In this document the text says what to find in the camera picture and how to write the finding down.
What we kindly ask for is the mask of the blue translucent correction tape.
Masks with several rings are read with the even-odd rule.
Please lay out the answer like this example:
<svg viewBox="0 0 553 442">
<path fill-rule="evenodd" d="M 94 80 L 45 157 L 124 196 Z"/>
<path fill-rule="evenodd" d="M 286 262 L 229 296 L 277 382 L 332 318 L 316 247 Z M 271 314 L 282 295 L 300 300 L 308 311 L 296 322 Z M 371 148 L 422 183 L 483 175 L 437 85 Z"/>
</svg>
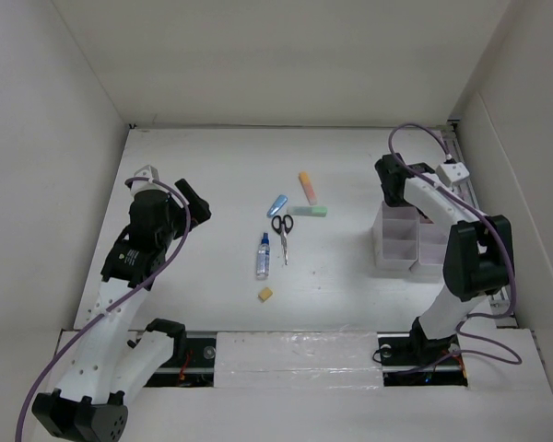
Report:
<svg viewBox="0 0 553 442">
<path fill-rule="evenodd" d="M 284 194 L 278 195 L 278 197 L 273 201 L 270 208 L 268 209 L 266 216 L 272 218 L 275 216 L 288 202 L 288 197 Z"/>
</svg>

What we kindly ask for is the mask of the orange highlighter marker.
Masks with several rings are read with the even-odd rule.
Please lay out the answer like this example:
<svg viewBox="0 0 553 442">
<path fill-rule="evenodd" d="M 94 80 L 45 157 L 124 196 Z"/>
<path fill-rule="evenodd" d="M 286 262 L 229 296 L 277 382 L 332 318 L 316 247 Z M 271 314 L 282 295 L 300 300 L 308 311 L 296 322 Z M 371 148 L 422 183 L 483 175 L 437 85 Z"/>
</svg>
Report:
<svg viewBox="0 0 553 442">
<path fill-rule="evenodd" d="M 299 180 L 309 205 L 311 206 L 317 205 L 317 196 L 314 188 L 312 187 L 312 182 L 309 177 L 309 174 L 306 171 L 300 172 Z"/>
</svg>

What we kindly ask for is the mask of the clear blue spray bottle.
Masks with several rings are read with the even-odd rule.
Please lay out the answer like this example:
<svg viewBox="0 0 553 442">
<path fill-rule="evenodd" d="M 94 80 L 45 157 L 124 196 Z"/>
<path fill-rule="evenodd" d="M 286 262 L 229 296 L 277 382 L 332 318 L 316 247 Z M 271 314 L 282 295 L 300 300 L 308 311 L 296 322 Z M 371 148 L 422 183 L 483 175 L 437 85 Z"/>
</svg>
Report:
<svg viewBox="0 0 553 442">
<path fill-rule="evenodd" d="M 256 277 L 265 280 L 269 276 L 270 267 L 270 241 L 269 234 L 263 233 L 256 256 Z"/>
</svg>

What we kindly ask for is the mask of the green highlighter marker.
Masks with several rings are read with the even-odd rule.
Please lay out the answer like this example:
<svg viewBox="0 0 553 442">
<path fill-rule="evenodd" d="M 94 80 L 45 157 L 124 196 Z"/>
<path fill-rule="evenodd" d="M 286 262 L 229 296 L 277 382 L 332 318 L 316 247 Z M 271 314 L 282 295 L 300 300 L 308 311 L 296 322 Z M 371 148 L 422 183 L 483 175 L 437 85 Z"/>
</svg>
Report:
<svg viewBox="0 0 553 442">
<path fill-rule="evenodd" d="M 287 208 L 288 215 L 294 216 L 310 216 L 310 217 L 326 217 L 327 208 L 325 206 L 289 206 Z"/>
</svg>

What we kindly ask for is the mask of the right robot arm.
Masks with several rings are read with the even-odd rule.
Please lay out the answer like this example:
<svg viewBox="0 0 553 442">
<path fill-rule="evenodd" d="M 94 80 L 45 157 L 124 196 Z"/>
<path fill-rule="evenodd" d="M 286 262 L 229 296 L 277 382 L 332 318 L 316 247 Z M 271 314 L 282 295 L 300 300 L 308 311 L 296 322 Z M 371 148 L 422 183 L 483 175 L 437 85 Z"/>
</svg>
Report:
<svg viewBox="0 0 553 442">
<path fill-rule="evenodd" d="M 481 297 L 506 285 L 515 288 L 512 224 L 466 203 L 425 163 L 408 166 L 401 156 L 388 154 L 374 168 L 388 206 L 416 208 L 448 238 L 441 292 L 414 320 L 407 340 L 410 356 L 427 363 L 449 348 L 465 321 L 475 316 Z"/>
</svg>

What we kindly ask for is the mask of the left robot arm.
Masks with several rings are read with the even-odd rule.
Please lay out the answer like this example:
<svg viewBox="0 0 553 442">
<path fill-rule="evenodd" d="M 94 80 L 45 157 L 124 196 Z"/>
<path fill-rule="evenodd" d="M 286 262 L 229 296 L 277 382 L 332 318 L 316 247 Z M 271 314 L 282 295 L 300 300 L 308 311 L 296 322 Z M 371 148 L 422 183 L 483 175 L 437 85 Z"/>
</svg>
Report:
<svg viewBox="0 0 553 442">
<path fill-rule="evenodd" d="M 127 336 L 155 279 L 171 264 L 188 235 L 211 217 L 209 204 L 185 179 L 169 186 L 148 172 L 126 181 L 133 201 L 129 222 L 100 271 L 88 323 L 44 368 L 50 373 L 69 349 L 76 351 L 50 392 L 32 389 L 24 409 L 53 437 L 65 441 L 118 441 L 128 406 L 163 364 L 186 357 L 186 329 L 154 319 L 135 343 Z"/>
</svg>

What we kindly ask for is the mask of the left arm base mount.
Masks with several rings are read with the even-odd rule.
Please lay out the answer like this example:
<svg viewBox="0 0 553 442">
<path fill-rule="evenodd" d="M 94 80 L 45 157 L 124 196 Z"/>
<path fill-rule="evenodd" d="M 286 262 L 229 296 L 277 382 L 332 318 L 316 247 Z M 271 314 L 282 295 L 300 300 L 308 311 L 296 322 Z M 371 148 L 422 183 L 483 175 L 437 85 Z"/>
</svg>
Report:
<svg viewBox="0 0 553 442">
<path fill-rule="evenodd" d="M 154 319 L 144 331 L 133 331 L 126 345 L 135 349 L 145 332 L 163 332 L 174 339 L 172 357 L 154 372 L 146 388 L 210 388 L 214 385 L 217 334 L 187 331 L 180 322 Z"/>
</svg>

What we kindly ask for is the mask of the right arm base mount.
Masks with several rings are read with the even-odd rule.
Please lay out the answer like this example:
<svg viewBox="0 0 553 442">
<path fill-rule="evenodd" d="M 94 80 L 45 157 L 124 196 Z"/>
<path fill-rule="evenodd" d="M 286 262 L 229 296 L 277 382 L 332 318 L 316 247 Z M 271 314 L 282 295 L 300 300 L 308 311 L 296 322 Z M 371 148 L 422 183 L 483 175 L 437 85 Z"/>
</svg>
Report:
<svg viewBox="0 0 553 442">
<path fill-rule="evenodd" d="M 467 387 L 465 365 L 456 333 L 429 339 L 416 318 L 408 332 L 378 335 L 372 361 L 382 368 L 385 387 Z"/>
</svg>

